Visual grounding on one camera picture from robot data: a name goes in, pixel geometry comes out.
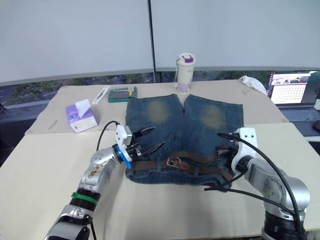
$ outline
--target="green band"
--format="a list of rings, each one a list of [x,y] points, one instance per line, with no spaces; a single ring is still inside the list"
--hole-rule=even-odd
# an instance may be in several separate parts
[[[71,197],[72,197],[73,199],[86,200],[86,201],[88,201],[88,202],[94,203],[95,205],[97,205],[97,203],[98,203],[98,200],[95,200],[94,198],[89,197],[89,196],[86,196],[86,195],[79,194],[79,193],[77,193],[77,192],[72,193]]]

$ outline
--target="laptop keyboard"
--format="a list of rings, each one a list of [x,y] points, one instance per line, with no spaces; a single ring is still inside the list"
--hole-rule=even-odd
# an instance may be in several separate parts
[[[320,120],[320,114],[314,108],[309,109],[282,109],[281,112],[289,122],[308,122]]]

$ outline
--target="laptop screen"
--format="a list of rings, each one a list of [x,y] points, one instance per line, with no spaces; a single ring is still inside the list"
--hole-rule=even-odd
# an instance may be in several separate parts
[[[273,72],[267,95],[276,105],[315,104],[320,82],[317,73],[316,71]]]

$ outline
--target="belt buckle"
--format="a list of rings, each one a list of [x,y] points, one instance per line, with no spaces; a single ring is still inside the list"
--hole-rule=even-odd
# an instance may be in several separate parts
[[[174,165],[174,162],[175,162],[176,159],[178,160],[178,164]],[[176,169],[179,168],[180,163],[181,163],[181,159],[179,157],[174,157],[172,159],[170,157],[168,157],[168,160],[166,161],[166,165],[167,166],[173,167],[173,168],[176,168]]]

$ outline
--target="laptop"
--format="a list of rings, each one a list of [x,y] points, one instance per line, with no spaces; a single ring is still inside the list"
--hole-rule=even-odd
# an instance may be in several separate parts
[[[267,95],[285,117],[305,137],[319,136],[313,129],[320,113],[314,108],[319,91],[320,72],[273,72],[267,87]]]

